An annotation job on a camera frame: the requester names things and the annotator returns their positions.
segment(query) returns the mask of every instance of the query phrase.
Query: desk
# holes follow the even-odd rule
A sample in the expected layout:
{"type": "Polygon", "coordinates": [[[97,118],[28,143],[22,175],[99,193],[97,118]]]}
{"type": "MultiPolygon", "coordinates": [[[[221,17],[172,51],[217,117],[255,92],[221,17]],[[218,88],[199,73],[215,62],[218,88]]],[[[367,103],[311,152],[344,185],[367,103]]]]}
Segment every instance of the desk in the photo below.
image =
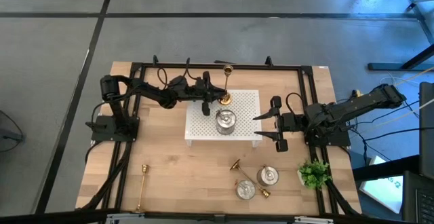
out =
{"type": "MultiPolygon", "coordinates": [[[[130,62],[114,62],[111,75],[130,74],[130,62]]],[[[166,69],[168,79],[184,73],[184,69],[166,69]]],[[[193,77],[201,76],[204,69],[189,69],[193,77]]],[[[224,74],[220,69],[208,70],[211,82],[224,86],[224,74]]],[[[335,101],[332,80],[327,67],[313,67],[315,86],[319,102],[335,101]]],[[[187,77],[190,84],[193,80],[187,77]]],[[[144,80],[160,86],[157,69],[147,68],[144,80]]],[[[272,96],[283,99],[290,92],[300,92],[297,72],[268,70],[235,70],[229,77],[228,89],[259,90],[260,112],[269,110],[272,96]]],[[[311,102],[307,87],[308,102],[311,102]]],[[[290,98],[290,105],[296,113],[302,113],[302,103],[290,98]]],[[[289,151],[278,153],[275,144],[265,138],[257,148],[251,142],[195,141],[187,147],[184,141],[187,102],[179,102],[173,109],[163,109],[147,98],[140,101],[138,138],[132,145],[122,210],[135,210],[140,193],[141,165],[149,165],[146,176],[142,207],[148,212],[183,213],[226,213],[226,214],[319,214],[315,191],[302,186],[296,171],[299,164],[309,159],[309,150],[304,144],[301,132],[285,133],[289,151]],[[240,200],[234,192],[237,181],[244,177],[229,168],[238,159],[248,175],[254,177],[263,164],[276,167],[280,173],[279,182],[267,187],[271,192],[268,199],[259,193],[250,200],[240,200]]],[[[288,111],[282,107],[282,113],[288,111]]],[[[101,108],[103,115],[110,115],[107,106],[101,108]]],[[[262,121],[263,130],[274,130],[273,119],[262,121]]],[[[77,207],[87,204],[107,178],[114,142],[103,142],[89,155],[85,168],[77,207]]],[[[332,175],[337,188],[351,206],[361,212],[359,199],[348,155],[338,147],[328,147],[332,175]]],[[[112,193],[116,192],[117,183],[112,193]]],[[[330,211],[328,192],[323,189],[325,209],[330,211]]],[[[114,204],[114,195],[109,207],[114,204]]]]}

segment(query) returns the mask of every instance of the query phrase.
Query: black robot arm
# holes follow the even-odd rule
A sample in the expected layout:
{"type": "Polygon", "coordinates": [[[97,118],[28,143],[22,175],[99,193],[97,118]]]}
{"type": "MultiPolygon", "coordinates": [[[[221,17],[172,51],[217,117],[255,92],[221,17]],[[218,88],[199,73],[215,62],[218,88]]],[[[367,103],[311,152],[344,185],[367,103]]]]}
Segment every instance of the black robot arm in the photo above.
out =
{"type": "Polygon", "coordinates": [[[283,132],[304,132],[306,142],[310,145],[341,145],[342,138],[348,137],[346,132],[351,129],[346,122],[363,115],[373,109],[394,109],[401,106],[406,97],[399,93],[394,86],[382,84],[370,93],[360,97],[351,98],[346,102],[336,104],[313,104],[304,108],[304,114],[280,114],[281,98],[274,96],[271,99],[271,108],[268,113],[254,119],[275,117],[276,132],[255,132],[267,136],[276,142],[278,152],[287,151],[288,143],[283,138],[283,132]]]}
{"type": "Polygon", "coordinates": [[[105,75],[100,80],[101,95],[108,103],[113,116],[98,116],[96,122],[86,123],[94,132],[95,141],[134,141],[138,129],[138,117],[129,116],[121,101],[132,95],[141,95],[157,101],[165,109],[173,108],[178,101],[201,100],[202,113],[210,115],[209,103],[226,95],[226,90],[211,84],[210,73],[203,72],[203,78],[195,78],[195,85],[189,86],[184,76],[177,76],[166,88],[160,89],[138,78],[122,75],[105,75]],[[119,83],[124,83],[127,94],[120,94],[119,83]]]}

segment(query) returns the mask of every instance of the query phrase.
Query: metal can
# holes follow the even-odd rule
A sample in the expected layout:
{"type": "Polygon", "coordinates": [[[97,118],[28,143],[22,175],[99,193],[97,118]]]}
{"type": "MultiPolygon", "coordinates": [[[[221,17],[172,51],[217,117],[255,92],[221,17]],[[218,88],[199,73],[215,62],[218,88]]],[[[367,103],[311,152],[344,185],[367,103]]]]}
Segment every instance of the metal can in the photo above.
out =
{"type": "Polygon", "coordinates": [[[256,189],[253,182],[242,180],[238,183],[235,194],[242,200],[250,200],[255,196],[256,189]]]}
{"type": "Polygon", "coordinates": [[[216,114],[216,128],[217,131],[223,135],[229,135],[235,129],[237,117],[228,109],[221,109],[216,114]]]}
{"type": "Polygon", "coordinates": [[[258,171],[258,174],[256,174],[256,178],[258,179],[259,184],[264,187],[268,187],[278,182],[279,173],[271,166],[264,166],[258,171]]]}

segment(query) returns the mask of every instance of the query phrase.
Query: potted plant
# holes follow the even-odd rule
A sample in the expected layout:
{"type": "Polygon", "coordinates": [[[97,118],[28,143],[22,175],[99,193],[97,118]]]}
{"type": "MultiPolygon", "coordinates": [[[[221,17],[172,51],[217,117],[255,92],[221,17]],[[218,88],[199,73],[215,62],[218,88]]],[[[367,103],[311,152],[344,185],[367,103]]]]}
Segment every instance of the potted plant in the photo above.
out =
{"type": "Polygon", "coordinates": [[[310,188],[321,188],[327,180],[331,180],[332,177],[327,173],[328,163],[306,161],[303,165],[298,167],[297,175],[300,182],[310,188]]]}

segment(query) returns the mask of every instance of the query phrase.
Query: brass candlestick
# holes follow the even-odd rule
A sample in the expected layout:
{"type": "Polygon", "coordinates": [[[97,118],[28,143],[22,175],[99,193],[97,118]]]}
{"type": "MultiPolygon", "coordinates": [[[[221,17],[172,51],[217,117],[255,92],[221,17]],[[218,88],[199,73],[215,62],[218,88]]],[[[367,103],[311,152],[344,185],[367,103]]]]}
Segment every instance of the brass candlestick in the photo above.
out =
{"type": "Polygon", "coordinates": [[[148,166],[147,165],[142,165],[142,172],[143,172],[142,189],[140,190],[140,196],[138,198],[138,204],[137,204],[136,212],[142,212],[141,209],[140,209],[140,203],[142,201],[142,194],[143,194],[143,187],[144,187],[144,176],[145,176],[147,170],[148,170],[148,166]]]}
{"type": "Polygon", "coordinates": [[[247,179],[249,179],[251,182],[253,182],[253,184],[255,184],[255,186],[260,190],[260,192],[263,194],[263,196],[265,197],[265,198],[268,198],[268,197],[270,197],[270,192],[269,191],[267,191],[267,190],[265,190],[265,189],[263,189],[258,183],[255,183],[242,169],[241,169],[241,166],[239,166],[239,160],[240,159],[238,159],[233,165],[232,165],[232,167],[231,167],[231,169],[230,170],[233,170],[233,169],[238,169],[241,173],[243,173],[244,174],[244,176],[245,177],[247,177],[247,179]]]}
{"type": "MultiPolygon", "coordinates": [[[[226,75],[226,81],[224,82],[224,90],[227,91],[226,88],[228,86],[228,78],[233,71],[233,67],[231,65],[225,65],[223,67],[223,71],[224,71],[224,75],[226,75]]],[[[232,95],[227,92],[226,95],[224,95],[220,100],[218,100],[218,102],[222,105],[228,105],[232,102],[232,95]]]]}

